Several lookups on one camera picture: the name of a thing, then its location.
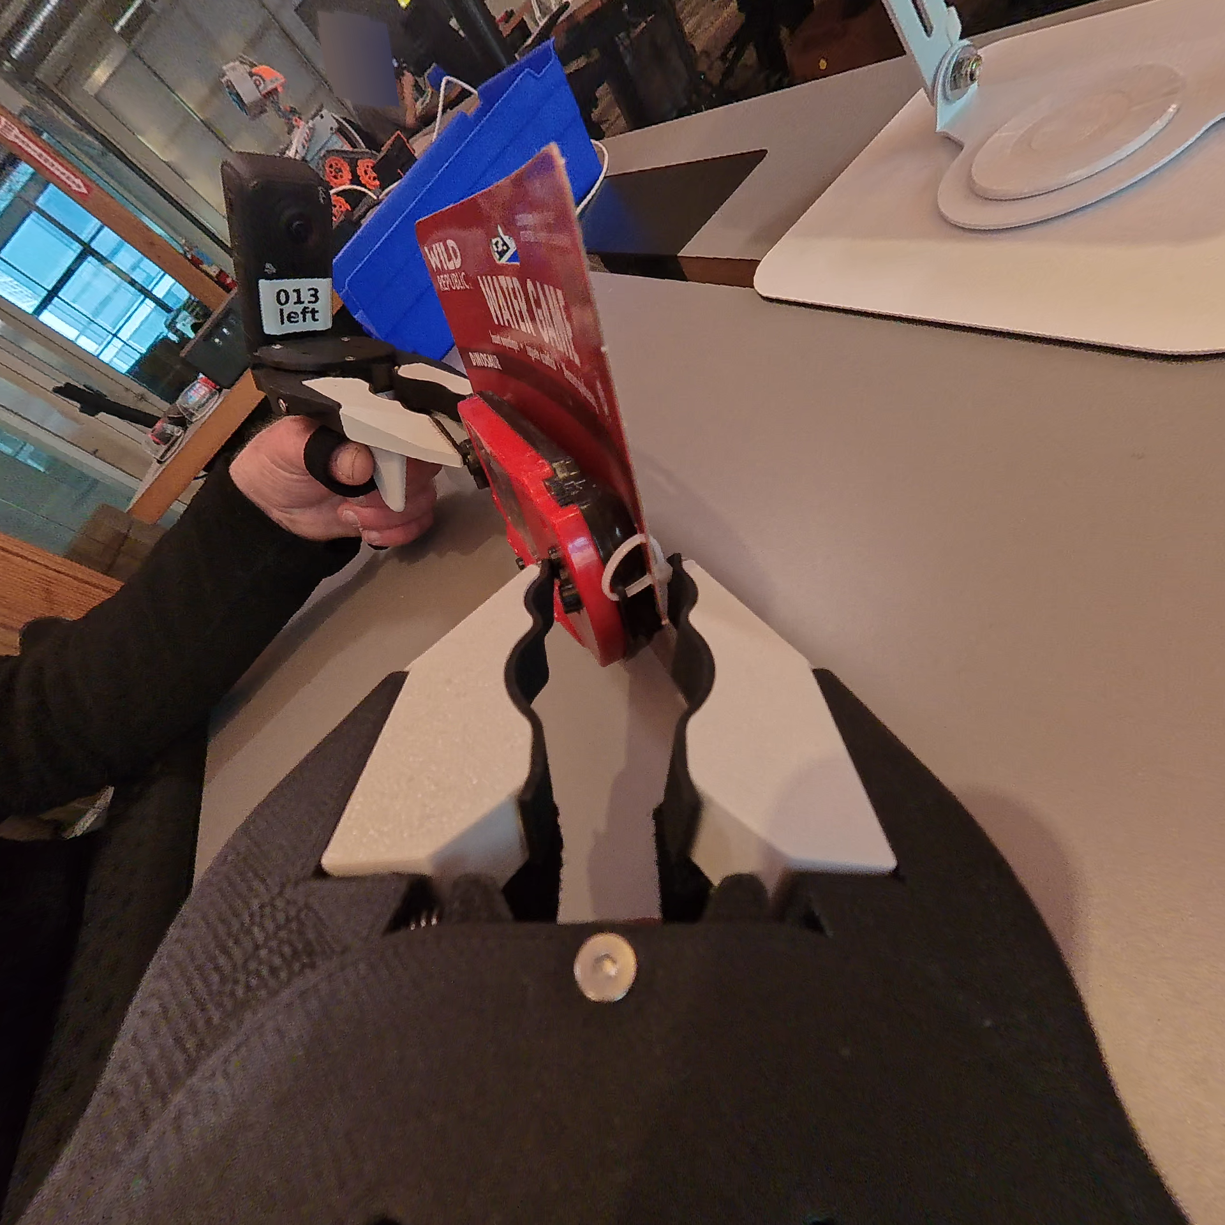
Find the person's left hand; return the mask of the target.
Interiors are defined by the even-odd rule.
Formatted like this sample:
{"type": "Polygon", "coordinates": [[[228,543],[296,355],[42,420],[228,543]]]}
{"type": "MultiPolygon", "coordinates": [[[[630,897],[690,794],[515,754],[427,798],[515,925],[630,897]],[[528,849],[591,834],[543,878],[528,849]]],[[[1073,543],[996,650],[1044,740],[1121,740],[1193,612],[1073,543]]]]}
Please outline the person's left hand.
{"type": "Polygon", "coordinates": [[[375,551],[400,551],[435,529],[437,466],[410,460],[405,509],[390,509],[382,494],[338,501],[304,466],[313,431],[313,420],[277,420],[234,460],[234,482],[271,526],[296,541],[364,541],[375,551]]]}

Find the black desk mat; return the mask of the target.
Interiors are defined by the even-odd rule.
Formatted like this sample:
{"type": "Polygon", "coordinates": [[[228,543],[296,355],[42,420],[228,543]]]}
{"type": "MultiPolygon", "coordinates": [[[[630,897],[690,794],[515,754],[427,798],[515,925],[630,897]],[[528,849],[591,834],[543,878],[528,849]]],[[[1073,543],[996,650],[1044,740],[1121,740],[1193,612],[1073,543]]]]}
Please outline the black desk mat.
{"type": "Polygon", "coordinates": [[[687,247],[758,174],[758,160],[764,160],[764,153],[604,178],[578,215],[591,265],[626,279],[751,286],[751,255],[687,255],[687,247]]]}

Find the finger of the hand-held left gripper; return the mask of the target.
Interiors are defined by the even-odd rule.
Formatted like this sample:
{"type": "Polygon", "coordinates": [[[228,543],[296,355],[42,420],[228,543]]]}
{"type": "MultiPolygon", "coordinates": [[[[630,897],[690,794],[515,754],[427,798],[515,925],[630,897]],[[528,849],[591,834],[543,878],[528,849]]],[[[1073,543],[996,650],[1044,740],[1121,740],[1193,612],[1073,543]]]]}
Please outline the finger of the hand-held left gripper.
{"type": "Polygon", "coordinates": [[[466,471],[466,425],[441,408],[410,408],[394,393],[375,393],[364,379],[304,379],[313,393],[338,401],[341,433],[351,443],[466,471]]]}
{"type": "Polygon", "coordinates": [[[377,364],[375,393],[390,393],[411,414],[459,420],[459,401],[474,393],[474,385],[441,364],[400,364],[400,368],[377,364]]]}

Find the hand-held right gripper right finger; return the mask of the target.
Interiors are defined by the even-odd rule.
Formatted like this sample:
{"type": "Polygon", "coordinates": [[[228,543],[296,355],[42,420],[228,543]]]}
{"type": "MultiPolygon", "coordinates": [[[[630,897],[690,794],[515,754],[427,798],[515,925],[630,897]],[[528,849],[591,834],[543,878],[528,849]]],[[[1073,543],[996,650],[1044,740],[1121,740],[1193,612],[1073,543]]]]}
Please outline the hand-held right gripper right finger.
{"type": "Polygon", "coordinates": [[[687,711],[653,805],[659,918],[696,925],[727,878],[777,902],[801,870],[897,870],[805,657],[679,553],[664,612],[687,711]]]}

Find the blue bin with tag sticker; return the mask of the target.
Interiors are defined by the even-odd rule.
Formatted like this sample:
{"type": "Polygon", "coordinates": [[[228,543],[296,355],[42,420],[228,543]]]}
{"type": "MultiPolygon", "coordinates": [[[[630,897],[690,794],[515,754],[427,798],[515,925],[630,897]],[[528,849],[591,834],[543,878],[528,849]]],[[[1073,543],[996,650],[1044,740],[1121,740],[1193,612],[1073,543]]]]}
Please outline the blue bin with tag sticker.
{"type": "Polygon", "coordinates": [[[488,77],[481,86],[481,108],[459,113],[437,131],[437,142],[332,255],[332,286],[364,333],[422,360],[441,360],[452,350],[411,227],[420,215],[506,180],[543,145],[557,145],[578,204],[598,180],[598,153],[586,131],[554,43],[488,77]]]}

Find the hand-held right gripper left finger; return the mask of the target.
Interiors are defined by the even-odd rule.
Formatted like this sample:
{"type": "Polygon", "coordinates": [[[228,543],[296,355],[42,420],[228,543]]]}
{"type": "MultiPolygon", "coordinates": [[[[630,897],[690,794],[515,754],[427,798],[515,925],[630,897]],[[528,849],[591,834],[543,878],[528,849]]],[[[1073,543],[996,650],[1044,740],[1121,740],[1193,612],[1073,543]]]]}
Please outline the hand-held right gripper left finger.
{"type": "Polygon", "coordinates": [[[547,681],[554,564],[519,569],[435,639],[321,850],[325,878],[488,878],[523,925],[557,918],[557,805],[535,696],[547,681]]]}

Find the person's left forearm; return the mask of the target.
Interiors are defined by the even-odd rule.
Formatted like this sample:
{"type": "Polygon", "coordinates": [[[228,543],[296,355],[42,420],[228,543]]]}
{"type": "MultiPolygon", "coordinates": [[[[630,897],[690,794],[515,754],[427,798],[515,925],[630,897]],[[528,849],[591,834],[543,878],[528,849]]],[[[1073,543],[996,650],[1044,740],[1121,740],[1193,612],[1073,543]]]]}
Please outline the person's left forearm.
{"type": "Polygon", "coordinates": [[[228,471],[92,614],[0,661],[0,816],[139,776],[241,681],[358,541],[296,541],[228,471]]]}

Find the red handheld toy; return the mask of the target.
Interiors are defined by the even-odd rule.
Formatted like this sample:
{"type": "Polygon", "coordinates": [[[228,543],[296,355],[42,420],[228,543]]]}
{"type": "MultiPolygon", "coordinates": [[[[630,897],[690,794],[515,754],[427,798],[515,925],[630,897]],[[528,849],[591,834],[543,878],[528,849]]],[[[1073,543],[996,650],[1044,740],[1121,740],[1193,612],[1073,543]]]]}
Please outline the red handheld toy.
{"type": "Polygon", "coordinates": [[[554,569],[557,625],[614,668],[664,625],[671,569],[639,509],[557,145],[411,231],[510,543],[519,564],[554,569]]]}

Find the orange black toy robot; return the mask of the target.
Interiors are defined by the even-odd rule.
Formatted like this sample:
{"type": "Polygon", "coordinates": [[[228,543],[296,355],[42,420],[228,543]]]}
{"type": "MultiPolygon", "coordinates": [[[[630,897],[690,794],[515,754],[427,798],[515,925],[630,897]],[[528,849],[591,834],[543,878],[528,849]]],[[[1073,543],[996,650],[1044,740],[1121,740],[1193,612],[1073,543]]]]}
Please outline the orange black toy robot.
{"type": "Polygon", "coordinates": [[[280,155],[305,160],[332,195],[332,227],[358,227],[420,160],[410,136],[394,131],[375,145],[351,121],[338,113],[304,115],[280,101],[280,71],[256,64],[247,58],[220,64],[220,90],[239,101],[241,115],[280,115],[289,145],[280,155]]]}

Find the black storage crate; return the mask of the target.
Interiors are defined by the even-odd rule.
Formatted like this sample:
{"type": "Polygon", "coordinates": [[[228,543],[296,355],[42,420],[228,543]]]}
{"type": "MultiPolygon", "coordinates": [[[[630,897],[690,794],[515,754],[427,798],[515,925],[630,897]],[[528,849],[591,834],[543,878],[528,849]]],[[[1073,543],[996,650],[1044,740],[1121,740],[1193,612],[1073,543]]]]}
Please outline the black storage crate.
{"type": "Polygon", "coordinates": [[[216,386],[234,386],[254,368],[239,292],[196,329],[196,337],[180,350],[180,364],[216,386]]]}

